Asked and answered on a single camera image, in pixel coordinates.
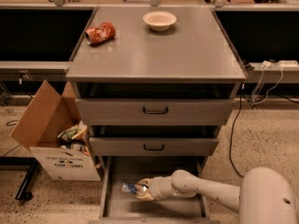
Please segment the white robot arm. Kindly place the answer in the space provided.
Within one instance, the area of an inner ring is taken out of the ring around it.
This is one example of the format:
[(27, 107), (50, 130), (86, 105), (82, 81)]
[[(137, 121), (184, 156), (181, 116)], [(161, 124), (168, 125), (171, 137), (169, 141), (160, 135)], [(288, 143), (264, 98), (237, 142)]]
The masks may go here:
[(200, 194), (236, 213), (239, 224), (298, 224), (298, 199), (278, 172), (258, 167), (248, 171), (241, 185), (205, 180), (184, 170), (170, 176), (145, 178), (136, 184), (143, 201), (168, 197), (191, 198)]

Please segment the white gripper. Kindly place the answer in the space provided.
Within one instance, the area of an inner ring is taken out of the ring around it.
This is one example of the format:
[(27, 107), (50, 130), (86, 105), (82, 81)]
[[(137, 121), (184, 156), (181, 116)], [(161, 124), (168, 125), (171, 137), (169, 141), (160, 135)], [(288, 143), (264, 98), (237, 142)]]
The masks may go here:
[(136, 197), (141, 201), (159, 201), (172, 196), (172, 180), (170, 176), (144, 178), (137, 182), (139, 186), (149, 187), (149, 192), (138, 193)]

